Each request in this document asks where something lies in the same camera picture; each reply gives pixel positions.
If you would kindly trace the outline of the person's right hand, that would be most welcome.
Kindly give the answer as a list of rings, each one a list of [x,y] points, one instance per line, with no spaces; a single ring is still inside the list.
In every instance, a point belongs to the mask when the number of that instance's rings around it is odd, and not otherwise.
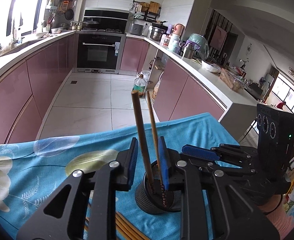
[[[264,205],[258,206],[284,239],[294,227],[294,201],[287,194],[274,195]]]

